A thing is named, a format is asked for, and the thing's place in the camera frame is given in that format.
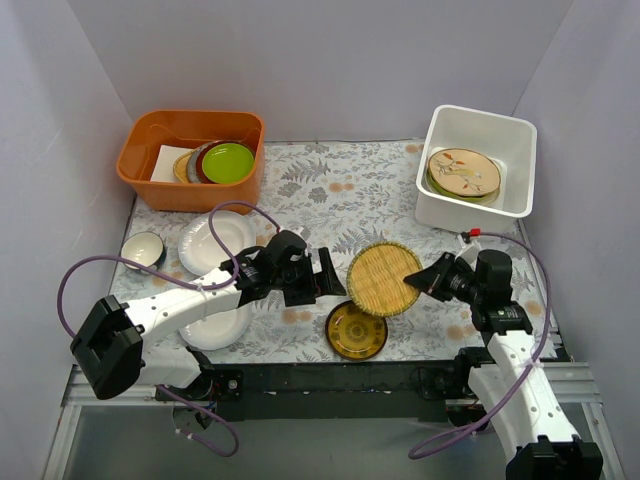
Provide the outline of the woven bamboo tray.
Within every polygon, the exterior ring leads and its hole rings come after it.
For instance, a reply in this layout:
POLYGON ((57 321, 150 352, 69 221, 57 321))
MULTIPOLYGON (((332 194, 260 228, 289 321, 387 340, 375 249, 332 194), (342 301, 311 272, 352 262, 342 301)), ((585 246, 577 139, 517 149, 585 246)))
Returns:
POLYGON ((419 298, 420 292, 404 279, 423 269, 419 258, 395 242, 369 245, 352 260, 347 271, 348 296, 362 311, 379 316, 399 315, 419 298))

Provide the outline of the beige green leaf plate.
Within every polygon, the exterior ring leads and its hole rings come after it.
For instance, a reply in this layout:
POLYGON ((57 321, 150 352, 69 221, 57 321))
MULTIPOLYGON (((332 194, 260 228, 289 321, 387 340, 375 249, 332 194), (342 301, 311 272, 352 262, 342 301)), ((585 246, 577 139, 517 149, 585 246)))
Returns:
POLYGON ((426 179, 436 193, 479 205, 489 205, 498 199, 502 180, 495 167, 473 168, 459 164, 429 167, 426 179))

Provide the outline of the beige bird plate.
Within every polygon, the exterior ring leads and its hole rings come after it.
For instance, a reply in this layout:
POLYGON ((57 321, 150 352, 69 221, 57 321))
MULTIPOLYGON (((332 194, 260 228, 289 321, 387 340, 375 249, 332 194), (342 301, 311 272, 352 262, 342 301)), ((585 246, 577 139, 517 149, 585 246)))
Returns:
POLYGON ((489 157, 464 148, 447 148, 427 161, 426 177, 439 190, 457 197, 485 197, 498 191, 502 176, 489 157))

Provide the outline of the green polka dot plate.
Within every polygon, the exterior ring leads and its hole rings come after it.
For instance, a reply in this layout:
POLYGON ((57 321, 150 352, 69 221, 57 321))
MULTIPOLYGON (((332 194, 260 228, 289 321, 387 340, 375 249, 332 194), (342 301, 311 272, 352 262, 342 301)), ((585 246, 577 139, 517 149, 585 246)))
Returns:
POLYGON ((425 179, 426 182, 428 184, 428 186, 430 187, 430 189, 440 195, 443 195, 445 197, 448 198, 453 198, 456 200, 461 200, 461 201, 466 201, 466 202, 470 202, 470 203, 475 203, 475 204, 479 204, 482 202, 485 203, 491 203, 492 201, 494 201, 497 198, 497 195, 499 194, 498 191, 492 192, 490 194, 487 195, 482 195, 482 196, 460 196, 457 195, 455 193, 452 193, 446 189, 443 189, 432 177, 432 175, 427 172, 425 174, 425 179))

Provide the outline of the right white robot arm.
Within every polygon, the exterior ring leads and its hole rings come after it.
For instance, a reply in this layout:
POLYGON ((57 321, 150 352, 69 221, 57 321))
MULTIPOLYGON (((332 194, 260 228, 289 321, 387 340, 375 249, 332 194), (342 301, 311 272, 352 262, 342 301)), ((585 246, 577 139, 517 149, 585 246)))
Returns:
POLYGON ((445 253, 404 281, 436 300, 470 306, 490 358, 460 353, 463 366, 453 371, 452 383, 485 408, 505 453, 506 478, 597 479, 604 466, 600 449, 581 439, 561 408, 528 315, 512 298, 511 277, 511 258, 487 249, 474 266, 445 253))

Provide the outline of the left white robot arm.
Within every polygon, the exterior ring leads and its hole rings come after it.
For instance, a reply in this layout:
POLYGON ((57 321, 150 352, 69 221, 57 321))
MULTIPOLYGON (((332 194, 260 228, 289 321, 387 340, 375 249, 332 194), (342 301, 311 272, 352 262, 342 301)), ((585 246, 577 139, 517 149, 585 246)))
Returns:
POLYGON ((114 398, 139 379, 145 346, 208 316, 234 311, 282 293, 288 307, 346 293, 327 248, 313 269, 305 240, 283 230, 266 246, 253 246, 222 262, 195 283, 179 282, 163 293, 119 301, 98 300, 74 335, 70 351, 99 400, 114 398))

